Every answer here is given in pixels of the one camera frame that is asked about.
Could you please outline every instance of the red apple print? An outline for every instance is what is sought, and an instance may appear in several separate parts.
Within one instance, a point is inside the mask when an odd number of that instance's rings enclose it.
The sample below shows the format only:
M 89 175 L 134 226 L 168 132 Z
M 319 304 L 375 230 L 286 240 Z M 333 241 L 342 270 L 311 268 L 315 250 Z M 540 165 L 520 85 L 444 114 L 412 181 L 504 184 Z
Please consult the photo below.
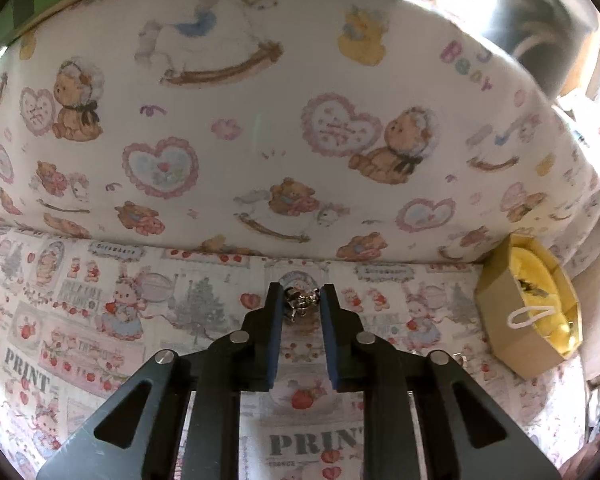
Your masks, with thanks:
M 295 410 L 306 410 L 314 405 L 314 398 L 309 390 L 296 390 L 291 397 L 291 407 Z
M 20 330 L 20 337 L 23 339 L 29 339 L 31 337 L 31 333 L 36 333 L 36 329 L 34 328 L 32 332 L 31 325 L 26 324 L 22 327 L 22 330 Z
M 320 458 L 327 464 L 335 464 L 340 460 L 340 452 L 337 449 L 328 449 L 327 451 L 322 452 Z
M 258 308 L 260 306 L 260 296 L 258 294 L 244 294 L 240 295 L 240 303 L 244 308 L 248 308 L 249 310 L 253 310 L 254 308 Z
M 341 474 L 342 469 L 340 469 L 338 466 L 325 467 L 322 470 L 322 476 L 324 476 L 327 480 L 336 480 L 336 478 Z

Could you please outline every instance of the silver charm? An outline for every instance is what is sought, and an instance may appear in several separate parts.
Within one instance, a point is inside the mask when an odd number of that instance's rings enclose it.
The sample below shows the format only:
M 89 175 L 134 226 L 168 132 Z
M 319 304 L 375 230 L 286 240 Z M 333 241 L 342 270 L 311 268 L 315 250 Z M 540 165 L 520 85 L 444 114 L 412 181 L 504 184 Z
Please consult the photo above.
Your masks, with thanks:
M 285 315 L 290 322 L 296 317 L 304 317 L 311 310 L 317 310 L 320 303 L 320 291 L 305 292 L 299 288 L 290 286 L 285 289 Z

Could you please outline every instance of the silver screw head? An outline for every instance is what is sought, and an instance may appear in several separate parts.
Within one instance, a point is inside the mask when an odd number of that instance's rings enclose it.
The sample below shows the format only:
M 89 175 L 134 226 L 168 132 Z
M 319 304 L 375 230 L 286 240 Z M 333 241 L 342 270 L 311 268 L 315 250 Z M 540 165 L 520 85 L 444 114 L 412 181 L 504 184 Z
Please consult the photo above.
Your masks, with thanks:
M 175 355 L 171 350 L 160 350 L 155 355 L 155 362 L 157 362 L 159 365 L 166 365 L 173 361 L 174 357 Z
M 458 363 L 462 368 L 466 368 L 466 357 L 462 352 L 457 352 L 452 355 L 454 361 Z
M 429 354 L 429 359 L 437 365 L 446 365 L 449 362 L 449 354 L 442 350 L 434 350 Z
M 361 345 L 371 345 L 376 342 L 376 336 L 371 332 L 358 332 L 356 334 L 356 341 Z
M 232 343 L 246 343 L 249 340 L 249 333 L 244 330 L 236 330 L 235 332 L 231 332 L 229 340 Z

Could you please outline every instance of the silver metal surface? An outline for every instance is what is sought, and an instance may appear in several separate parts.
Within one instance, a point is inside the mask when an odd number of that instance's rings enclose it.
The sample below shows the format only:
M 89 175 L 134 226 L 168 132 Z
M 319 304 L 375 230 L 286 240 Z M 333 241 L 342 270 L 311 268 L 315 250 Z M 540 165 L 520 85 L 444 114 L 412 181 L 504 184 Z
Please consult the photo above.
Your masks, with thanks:
M 462 352 L 456 352 L 452 355 L 454 361 L 458 363 L 462 368 L 466 368 L 466 357 Z
M 442 350 L 434 350 L 429 354 L 431 362 L 437 365 L 446 365 L 449 362 L 449 354 Z
M 409 410 L 411 412 L 411 420 L 413 421 L 413 434 L 416 437 L 416 453 L 418 454 L 418 469 L 420 470 L 420 480 L 427 480 L 427 460 L 424 455 L 424 442 L 422 439 L 422 430 L 420 428 L 420 416 L 416 406 L 416 397 L 413 392 L 407 392 L 409 399 Z
M 175 354 L 171 350 L 160 350 L 155 355 L 155 362 L 159 365 L 166 365 L 173 361 Z
M 371 332 L 358 332 L 356 334 L 356 341 L 361 345 L 371 345 L 376 342 L 376 336 Z
M 229 340 L 232 343 L 246 343 L 249 340 L 249 333 L 244 330 L 236 330 L 235 332 L 231 332 Z
M 290 322 L 296 317 L 305 317 L 309 312 L 314 312 L 320 303 L 320 291 L 306 292 L 290 286 L 285 289 L 285 316 Z

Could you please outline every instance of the bunny print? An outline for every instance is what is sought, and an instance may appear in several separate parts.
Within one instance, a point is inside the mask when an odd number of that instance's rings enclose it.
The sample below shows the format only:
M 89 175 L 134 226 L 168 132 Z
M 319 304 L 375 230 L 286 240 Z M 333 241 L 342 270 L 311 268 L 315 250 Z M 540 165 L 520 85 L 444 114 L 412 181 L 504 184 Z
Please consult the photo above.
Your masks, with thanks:
M 100 332 L 124 341 L 142 337 L 139 313 L 146 309 L 146 301 L 142 298 L 143 276 L 144 269 L 130 278 L 126 275 L 126 265 L 120 265 L 113 301 L 107 303 L 105 312 L 96 317 L 96 327 Z
M 53 453 L 60 448 L 58 442 L 58 399 L 53 399 L 48 404 L 42 400 L 38 392 L 33 393 L 36 397 L 36 415 L 33 426 L 33 444 L 45 460 L 51 458 Z
M 420 352 L 423 348 L 430 348 L 440 341 L 440 330 L 436 326 L 434 309 L 429 306 L 424 282 L 416 294 L 412 294 L 406 282 L 401 284 L 407 301 L 407 309 L 411 320 L 407 323 L 410 342 L 409 350 Z

